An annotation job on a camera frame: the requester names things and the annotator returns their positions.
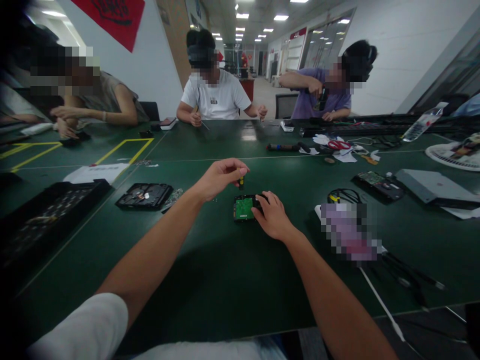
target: circuit board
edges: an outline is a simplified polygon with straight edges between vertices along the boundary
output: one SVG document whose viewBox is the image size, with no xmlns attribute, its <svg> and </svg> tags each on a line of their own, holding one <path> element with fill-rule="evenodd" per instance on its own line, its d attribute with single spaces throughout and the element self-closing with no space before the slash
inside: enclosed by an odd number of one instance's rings
<svg viewBox="0 0 480 360">
<path fill-rule="evenodd" d="M 253 199 L 247 197 L 244 199 L 237 199 L 233 207 L 233 218 L 236 221 L 252 220 L 254 219 L 254 213 L 252 212 L 252 206 L 254 205 Z"/>
</svg>

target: parts tray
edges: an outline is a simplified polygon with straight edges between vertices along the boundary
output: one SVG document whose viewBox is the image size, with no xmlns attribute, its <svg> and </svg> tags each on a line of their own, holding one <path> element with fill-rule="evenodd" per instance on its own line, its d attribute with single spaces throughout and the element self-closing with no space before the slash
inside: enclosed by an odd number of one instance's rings
<svg viewBox="0 0 480 360">
<path fill-rule="evenodd" d="M 112 187 L 105 179 L 89 183 L 56 182 L 0 220 L 0 269 L 14 278 L 37 266 L 82 221 Z M 56 217 L 47 224 L 27 224 Z"/>
</svg>

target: white fan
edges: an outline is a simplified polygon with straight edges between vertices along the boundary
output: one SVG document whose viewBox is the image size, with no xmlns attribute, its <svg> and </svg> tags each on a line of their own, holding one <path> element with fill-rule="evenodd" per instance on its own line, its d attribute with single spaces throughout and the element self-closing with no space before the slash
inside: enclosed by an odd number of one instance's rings
<svg viewBox="0 0 480 360">
<path fill-rule="evenodd" d="M 480 172 L 480 151 L 472 155 L 458 156 L 452 149 L 457 148 L 460 144 L 480 144 L 480 133 L 475 133 L 463 142 L 451 142 L 448 144 L 440 144 L 430 146 L 425 150 L 425 154 L 440 164 L 447 165 L 452 168 Z"/>
</svg>

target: fan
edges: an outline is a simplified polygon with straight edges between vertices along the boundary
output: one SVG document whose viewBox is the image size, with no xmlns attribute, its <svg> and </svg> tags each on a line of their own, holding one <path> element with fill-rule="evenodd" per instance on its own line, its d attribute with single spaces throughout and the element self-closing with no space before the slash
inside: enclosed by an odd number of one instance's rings
<svg viewBox="0 0 480 360">
<path fill-rule="evenodd" d="M 425 150 L 425 154 L 452 168 L 480 172 L 480 132 L 462 142 L 430 146 Z"/>
</svg>

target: purple shirt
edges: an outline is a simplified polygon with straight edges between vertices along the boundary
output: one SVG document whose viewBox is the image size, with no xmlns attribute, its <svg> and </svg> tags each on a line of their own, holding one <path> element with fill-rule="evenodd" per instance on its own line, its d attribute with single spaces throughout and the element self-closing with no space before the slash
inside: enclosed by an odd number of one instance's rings
<svg viewBox="0 0 480 360">
<path fill-rule="evenodd" d="M 326 71 L 324 69 L 313 67 L 303 68 L 299 70 L 298 73 L 305 76 L 311 76 L 322 84 L 325 84 Z M 291 119 L 321 118 L 323 114 L 331 113 L 333 110 L 337 111 L 340 109 L 352 108 L 352 96 L 345 89 L 337 91 L 330 89 L 330 94 L 323 111 L 314 111 L 314 106 L 318 103 L 318 99 L 309 93 L 305 93 L 306 89 L 291 90 L 300 91 Z"/>
</svg>

